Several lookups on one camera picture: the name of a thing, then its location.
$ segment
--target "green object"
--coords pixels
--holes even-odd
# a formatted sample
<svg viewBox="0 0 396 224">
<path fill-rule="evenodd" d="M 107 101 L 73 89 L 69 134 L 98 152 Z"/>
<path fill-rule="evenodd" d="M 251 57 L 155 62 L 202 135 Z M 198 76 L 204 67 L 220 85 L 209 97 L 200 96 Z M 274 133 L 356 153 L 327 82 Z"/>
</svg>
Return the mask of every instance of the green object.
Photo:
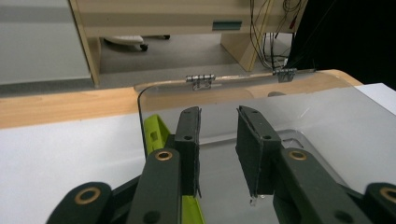
<svg viewBox="0 0 396 224">
<path fill-rule="evenodd" d="M 152 115 L 144 121 L 146 149 L 148 155 L 157 149 L 164 148 L 166 139 L 170 134 L 169 129 L 159 115 Z M 183 224 L 205 224 L 202 216 L 201 206 L 196 198 L 182 196 L 182 223 Z"/>
</svg>

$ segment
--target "wooden table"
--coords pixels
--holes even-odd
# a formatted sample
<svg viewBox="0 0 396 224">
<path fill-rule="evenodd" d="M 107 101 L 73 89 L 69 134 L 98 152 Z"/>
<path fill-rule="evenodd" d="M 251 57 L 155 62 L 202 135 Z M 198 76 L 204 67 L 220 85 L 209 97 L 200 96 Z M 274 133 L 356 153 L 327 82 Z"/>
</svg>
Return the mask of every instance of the wooden table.
<svg viewBox="0 0 396 224">
<path fill-rule="evenodd" d="M 101 44 L 99 37 L 114 35 L 188 35 L 222 33 L 221 45 L 251 71 L 257 43 L 250 40 L 250 2 L 245 0 L 69 0 L 81 43 L 95 85 L 99 85 Z M 257 36 L 264 33 L 295 33 L 307 1 L 303 1 L 294 27 L 295 11 L 287 14 L 281 0 L 254 1 L 253 20 Z M 291 0 L 295 6 L 298 0 Z M 285 18 L 284 25 L 278 29 Z M 214 21 L 240 21 L 240 29 L 213 30 Z"/>
<path fill-rule="evenodd" d="M 320 73 L 339 77 L 353 86 L 362 85 L 358 80 L 338 70 L 325 70 Z M 307 85 L 290 86 L 285 93 L 311 92 L 337 88 L 338 85 L 339 83 L 330 80 L 323 80 L 321 83 L 316 81 L 312 82 L 309 88 Z M 278 86 L 268 85 L 265 89 L 256 87 L 249 91 L 253 97 L 258 98 L 278 89 Z M 138 94 L 134 88 L 120 88 L 0 98 L 0 129 L 137 113 Z"/>
</svg>

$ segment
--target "desk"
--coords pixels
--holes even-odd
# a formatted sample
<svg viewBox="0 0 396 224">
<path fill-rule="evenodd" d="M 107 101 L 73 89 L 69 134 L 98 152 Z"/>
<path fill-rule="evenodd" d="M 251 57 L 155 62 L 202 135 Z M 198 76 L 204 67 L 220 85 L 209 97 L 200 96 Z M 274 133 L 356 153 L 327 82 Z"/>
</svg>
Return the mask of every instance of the desk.
<svg viewBox="0 0 396 224">
<path fill-rule="evenodd" d="M 139 175 L 136 97 L 126 88 L 0 99 L 0 222 L 43 223 L 75 186 L 104 181 L 115 188 Z"/>
<path fill-rule="evenodd" d="M 257 35 L 276 32 L 285 12 L 283 1 L 255 1 L 254 20 L 257 15 Z M 297 0 L 291 0 L 295 6 Z M 307 1 L 303 1 L 300 13 L 292 29 L 289 28 L 294 13 L 286 17 L 281 33 L 295 33 L 300 24 Z M 250 42 L 250 3 L 246 0 L 70 0 L 82 46 L 92 79 L 99 84 L 101 45 L 99 37 L 113 35 L 187 35 L 222 33 L 221 45 L 242 67 L 251 71 L 256 52 Z M 240 30 L 213 31 L 213 21 L 241 21 Z"/>
</svg>

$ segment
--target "floor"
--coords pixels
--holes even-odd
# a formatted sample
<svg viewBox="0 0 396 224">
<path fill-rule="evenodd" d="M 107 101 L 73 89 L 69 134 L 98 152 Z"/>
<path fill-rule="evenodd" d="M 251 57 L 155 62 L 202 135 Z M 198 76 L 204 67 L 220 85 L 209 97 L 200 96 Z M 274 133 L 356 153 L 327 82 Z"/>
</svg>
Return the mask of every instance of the floor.
<svg viewBox="0 0 396 224">
<path fill-rule="evenodd" d="M 184 79 L 190 75 L 214 74 L 237 76 L 269 73 L 259 60 L 252 72 L 246 72 L 220 44 L 220 35 L 144 36 L 148 51 L 139 46 L 123 46 L 102 42 L 101 84 L 95 88 L 90 79 L 23 83 L 0 86 L 2 97 L 50 94 L 70 91 L 94 91 L 132 87 L 136 84 Z M 275 41 L 274 54 L 287 56 L 291 35 L 280 34 Z M 269 54 L 266 41 L 266 54 Z M 284 59 L 278 58 L 276 65 Z"/>
</svg>

